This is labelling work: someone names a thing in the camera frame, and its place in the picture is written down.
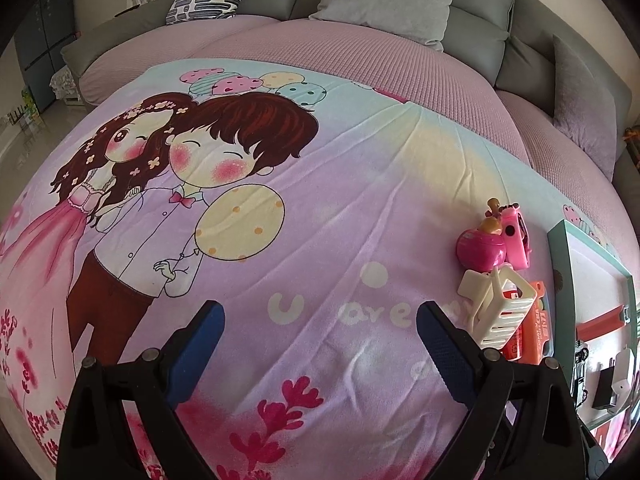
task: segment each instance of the cartoon girl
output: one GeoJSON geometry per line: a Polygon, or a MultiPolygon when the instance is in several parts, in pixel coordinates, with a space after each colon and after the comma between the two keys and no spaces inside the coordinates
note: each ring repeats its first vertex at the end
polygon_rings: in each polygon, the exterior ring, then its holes
{"type": "MultiPolygon", "coordinates": [[[[42,388],[52,378],[70,393],[75,374],[66,297],[78,242],[92,220],[121,207],[166,168],[172,124],[193,106],[180,92],[155,95],[100,127],[53,179],[58,204],[0,257],[0,312],[9,310],[18,321],[15,350],[7,359],[13,362],[10,375],[15,374],[15,380],[7,378],[10,386],[20,387],[20,368],[27,360],[34,384],[39,380],[42,388]]],[[[34,384],[23,386],[25,393],[33,395],[34,384]]]]}

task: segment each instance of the floor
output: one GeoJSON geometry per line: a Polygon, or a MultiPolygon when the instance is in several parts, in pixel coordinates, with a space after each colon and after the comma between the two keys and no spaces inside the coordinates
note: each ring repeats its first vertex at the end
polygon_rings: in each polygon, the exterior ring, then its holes
{"type": "MultiPolygon", "coordinates": [[[[0,222],[9,214],[14,201],[40,165],[62,139],[86,115],[84,107],[55,102],[42,115],[44,127],[21,132],[0,157],[0,222]]],[[[0,418],[27,462],[43,480],[54,480],[55,469],[31,434],[22,414],[15,407],[0,377],[0,418]]]]}
{"type": "Polygon", "coordinates": [[[56,101],[42,115],[43,128],[20,132],[7,149],[0,150],[0,223],[40,165],[86,115],[84,107],[56,101]]]}

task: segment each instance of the pink bedspread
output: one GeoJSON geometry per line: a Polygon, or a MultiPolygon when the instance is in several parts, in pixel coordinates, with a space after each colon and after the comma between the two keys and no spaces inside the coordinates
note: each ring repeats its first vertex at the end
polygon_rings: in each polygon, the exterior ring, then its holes
{"type": "Polygon", "coordinates": [[[234,16],[232,19],[196,20],[160,27],[132,38],[100,56],[80,78],[84,99],[99,105],[152,66],[194,57],[194,53],[230,34],[278,23],[264,16],[234,16]]]}
{"type": "Polygon", "coordinates": [[[640,250],[636,234],[616,190],[583,152],[535,105],[517,95],[497,93],[510,112],[531,165],[569,197],[611,241],[627,269],[638,276],[640,250]]]}
{"type": "Polygon", "coordinates": [[[221,57],[282,63],[402,96],[529,163],[524,143],[491,85],[447,54],[393,34],[345,23],[273,23],[260,16],[220,21],[223,23],[215,26],[187,22],[161,27],[123,43],[89,67],[80,79],[82,95],[98,105],[153,64],[177,59],[221,57]]]}

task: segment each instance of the pink balloon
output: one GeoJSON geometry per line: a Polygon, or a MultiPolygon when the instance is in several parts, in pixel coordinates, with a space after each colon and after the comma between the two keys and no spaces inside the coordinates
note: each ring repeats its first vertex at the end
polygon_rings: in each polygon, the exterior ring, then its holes
{"type": "Polygon", "coordinates": [[[218,81],[211,88],[211,95],[238,94],[248,92],[262,86],[262,79],[252,79],[245,75],[238,75],[218,81]]]}
{"type": "Polygon", "coordinates": [[[180,81],[183,83],[193,84],[196,81],[199,81],[204,76],[211,74],[222,74],[225,71],[223,68],[203,68],[201,70],[192,70],[191,72],[187,72],[186,74],[182,74],[180,76],[180,81]]]}

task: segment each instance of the rosy cheek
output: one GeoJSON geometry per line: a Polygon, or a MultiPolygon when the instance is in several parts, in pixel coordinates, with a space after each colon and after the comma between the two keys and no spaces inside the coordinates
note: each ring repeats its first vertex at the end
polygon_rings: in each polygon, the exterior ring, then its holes
{"type": "Polygon", "coordinates": [[[174,171],[183,171],[191,162],[191,152],[184,144],[172,146],[169,151],[169,161],[174,171]]]}
{"type": "Polygon", "coordinates": [[[246,174],[246,162],[243,160],[225,160],[220,162],[211,173],[214,182],[235,182],[246,174]]]}
{"type": "Polygon", "coordinates": [[[125,160],[133,160],[134,158],[138,158],[142,152],[145,150],[146,140],[136,139],[136,141],[131,145],[130,148],[125,152],[125,160]]]}

